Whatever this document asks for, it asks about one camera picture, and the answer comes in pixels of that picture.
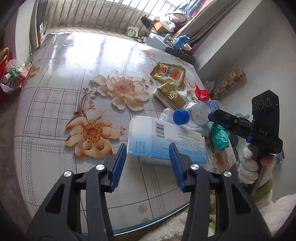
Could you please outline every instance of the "curtain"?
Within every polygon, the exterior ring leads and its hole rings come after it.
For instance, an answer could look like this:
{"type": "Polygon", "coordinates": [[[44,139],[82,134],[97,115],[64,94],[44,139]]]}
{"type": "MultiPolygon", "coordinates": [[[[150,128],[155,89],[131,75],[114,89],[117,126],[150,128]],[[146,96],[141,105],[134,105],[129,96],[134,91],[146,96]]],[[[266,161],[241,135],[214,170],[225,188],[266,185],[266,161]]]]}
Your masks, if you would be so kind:
{"type": "Polygon", "coordinates": [[[200,45],[240,0],[215,0],[202,9],[193,19],[181,28],[174,38],[181,35],[190,37],[190,45],[200,45]]]}

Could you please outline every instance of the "cardboard box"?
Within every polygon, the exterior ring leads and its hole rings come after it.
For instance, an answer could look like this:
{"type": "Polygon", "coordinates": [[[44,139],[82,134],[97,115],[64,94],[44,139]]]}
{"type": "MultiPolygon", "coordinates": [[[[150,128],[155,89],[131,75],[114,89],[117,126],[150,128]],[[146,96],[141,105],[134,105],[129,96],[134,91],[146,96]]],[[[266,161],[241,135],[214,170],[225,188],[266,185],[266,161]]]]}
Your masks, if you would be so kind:
{"type": "Polygon", "coordinates": [[[162,26],[160,22],[154,22],[153,26],[155,27],[156,31],[160,34],[165,34],[169,32],[165,27],[162,26]]]}

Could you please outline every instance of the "green bag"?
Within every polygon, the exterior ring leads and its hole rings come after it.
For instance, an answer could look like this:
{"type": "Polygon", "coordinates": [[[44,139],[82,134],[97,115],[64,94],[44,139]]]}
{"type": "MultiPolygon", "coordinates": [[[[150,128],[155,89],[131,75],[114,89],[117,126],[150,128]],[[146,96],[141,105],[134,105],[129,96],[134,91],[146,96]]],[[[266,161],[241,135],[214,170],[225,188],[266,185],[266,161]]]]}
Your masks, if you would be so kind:
{"type": "Polygon", "coordinates": [[[215,149],[223,151],[229,147],[227,132],[224,127],[214,123],[211,128],[211,141],[215,149]]]}

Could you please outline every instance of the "blue gripper pad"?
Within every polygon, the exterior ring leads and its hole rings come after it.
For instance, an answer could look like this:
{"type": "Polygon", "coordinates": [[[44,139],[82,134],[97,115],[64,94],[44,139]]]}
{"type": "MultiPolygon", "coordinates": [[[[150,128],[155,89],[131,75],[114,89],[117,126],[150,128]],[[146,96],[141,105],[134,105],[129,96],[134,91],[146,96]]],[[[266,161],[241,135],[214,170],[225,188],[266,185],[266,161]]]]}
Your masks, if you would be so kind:
{"type": "Polygon", "coordinates": [[[111,172],[111,183],[110,183],[110,188],[112,192],[114,192],[115,188],[118,187],[118,183],[121,177],[121,173],[123,170],[124,163],[126,161],[126,145],[121,144],[117,153],[117,159],[115,162],[115,165],[112,169],[111,172]]]}
{"type": "Polygon", "coordinates": [[[180,164],[181,157],[175,143],[170,144],[168,151],[169,151],[170,162],[172,164],[172,169],[174,171],[177,185],[181,189],[181,191],[184,191],[185,190],[184,172],[180,164]]]}

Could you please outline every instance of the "yellow snack bag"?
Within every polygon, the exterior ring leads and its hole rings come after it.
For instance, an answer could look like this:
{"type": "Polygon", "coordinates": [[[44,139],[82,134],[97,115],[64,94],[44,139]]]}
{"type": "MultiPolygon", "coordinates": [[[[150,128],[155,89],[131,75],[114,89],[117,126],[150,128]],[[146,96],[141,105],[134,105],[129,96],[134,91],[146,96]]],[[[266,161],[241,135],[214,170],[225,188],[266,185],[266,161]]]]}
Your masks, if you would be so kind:
{"type": "Polygon", "coordinates": [[[158,63],[150,75],[162,82],[183,89],[185,69],[180,65],[158,63]]]}

